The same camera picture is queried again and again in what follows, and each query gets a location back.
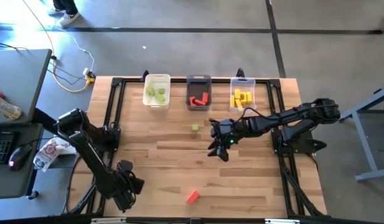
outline gray floor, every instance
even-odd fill
[[[50,48],[45,33],[27,8],[12,12],[14,0],[1,1],[0,42]],[[54,20],[30,1],[46,26]],[[104,0],[77,1],[82,18],[73,27],[177,27],[269,29],[264,0]],[[384,17],[383,0],[272,0],[279,29],[376,28]],[[97,75],[141,75],[145,69],[173,75],[233,76],[243,67],[249,77],[279,77],[271,34],[199,34],[72,32],[81,47],[92,52]],[[62,32],[49,32],[60,67],[81,75],[89,56]],[[279,34],[286,76],[297,78],[303,101],[329,97],[341,111],[384,87],[384,35]],[[80,82],[72,88],[82,87]],[[47,74],[38,107],[53,117],[78,107],[86,110],[91,88],[68,93]],[[317,139],[328,143],[318,152],[319,174],[329,215],[384,222],[384,179],[358,184],[355,174],[368,164],[352,121],[319,126]],[[35,188],[41,196],[0,200],[0,220],[58,215],[62,211],[69,170],[39,172]]]

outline wood plank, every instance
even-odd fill
[[[88,117],[96,126],[103,124],[111,79],[96,79],[88,110]],[[297,81],[280,80],[286,108],[300,105]],[[208,118],[240,116],[229,112],[229,85],[213,84],[212,92],[208,111],[189,111],[185,106],[185,84],[173,83],[169,110],[150,111],[142,104],[143,84],[127,84],[121,112],[121,140],[113,167],[117,161],[129,160],[134,164],[134,173],[146,183],[132,209],[122,213],[111,199],[106,203],[105,216],[286,217],[278,159],[273,154],[269,133],[260,138],[243,139],[232,146],[228,151],[229,162],[207,157],[207,147],[212,140]],[[255,101],[260,113],[270,114],[264,85],[256,85]],[[192,124],[199,125],[197,133],[192,132]],[[305,155],[296,155],[296,163],[302,189],[325,213],[315,164]],[[73,177],[70,206],[86,192],[91,177],[89,168],[80,161]],[[193,190],[197,190],[200,197],[193,205],[187,205],[186,199]],[[291,195],[295,204],[293,190]]]

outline red block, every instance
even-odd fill
[[[203,102],[208,103],[208,93],[203,92]]]
[[[199,106],[205,106],[205,102],[200,101],[200,100],[194,100],[194,103],[199,105]]]
[[[197,105],[194,103],[195,99],[196,99],[196,97],[194,97],[194,96],[189,97],[190,105],[191,105],[191,106],[197,106]]]
[[[186,202],[189,204],[189,205],[192,205],[194,203],[194,201],[196,201],[197,197],[199,197],[199,193],[197,191],[193,191],[192,194],[189,196],[189,198],[187,198]]]

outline green block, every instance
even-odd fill
[[[151,86],[148,86],[146,88],[146,92],[148,93],[149,96],[154,96],[154,88]]]
[[[198,124],[192,124],[192,131],[198,131],[199,125]]]
[[[159,93],[160,94],[165,94],[166,93],[166,89],[165,88],[160,88],[159,89]]]
[[[166,101],[166,98],[163,97],[161,94],[156,94],[154,95],[154,97],[156,97],[156,99],[160,102],[160,103],[164,103]]]

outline white shoe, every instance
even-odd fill
[[[65,13],[65,15],[59,19],[59,24],[61,26],[67,26],[67,25],[71,24],[79,16],[80,16],[79,12],[74,14],[74,15],[69,15],[69,14]]]
[[[56,9],[55,7],[52,7],[50,8],[47,13],[48,15],[52,16],[52,15],[55,15],[55,14],[58,14],[58,13],[65,13],[66,10],[60,10],[60,9]]]

